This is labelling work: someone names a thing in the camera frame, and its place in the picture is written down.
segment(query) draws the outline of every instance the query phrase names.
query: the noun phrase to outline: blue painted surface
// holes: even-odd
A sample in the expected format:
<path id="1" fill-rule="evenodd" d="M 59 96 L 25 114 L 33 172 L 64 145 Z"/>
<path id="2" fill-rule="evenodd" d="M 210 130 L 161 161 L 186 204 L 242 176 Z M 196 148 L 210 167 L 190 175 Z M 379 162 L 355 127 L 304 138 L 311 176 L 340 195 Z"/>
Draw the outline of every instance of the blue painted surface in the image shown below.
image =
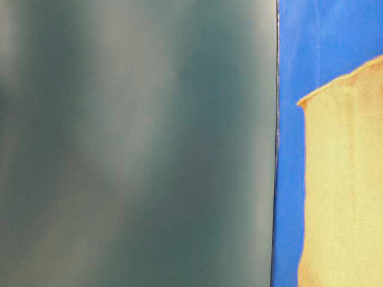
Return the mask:
<path id="1" fill-rule="evenodd" d="M 303 247 L 305 140 L 296 102 L 383 54 L 383 1 L 279 0 L 279 132 L 273 287 L 297 286 Z"/>

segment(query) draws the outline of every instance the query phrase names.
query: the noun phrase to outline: yellow shape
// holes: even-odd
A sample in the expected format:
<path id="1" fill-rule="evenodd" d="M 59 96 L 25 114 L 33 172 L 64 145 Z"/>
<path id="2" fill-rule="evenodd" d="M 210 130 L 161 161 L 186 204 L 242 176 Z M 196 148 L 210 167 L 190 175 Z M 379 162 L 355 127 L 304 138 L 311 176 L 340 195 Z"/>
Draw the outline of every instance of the yellow shape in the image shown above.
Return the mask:
<path id="1" fill-rule="evenodd" d="M 306 123 L 300 287 L 383 286 L 383 56 L 298 102 Z"/>

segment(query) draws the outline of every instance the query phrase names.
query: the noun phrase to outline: gray-green surface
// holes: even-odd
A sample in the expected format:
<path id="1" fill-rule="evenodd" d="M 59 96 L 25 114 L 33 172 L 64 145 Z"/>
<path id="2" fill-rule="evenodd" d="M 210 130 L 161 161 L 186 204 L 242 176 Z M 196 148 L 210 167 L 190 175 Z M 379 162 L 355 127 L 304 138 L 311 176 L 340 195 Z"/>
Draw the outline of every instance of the gray-green surface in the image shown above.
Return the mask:
<path id="1" fill-rule="evenodd" d="M 268 286 L 268 0 L 0 0 L 0 286 Z"/>

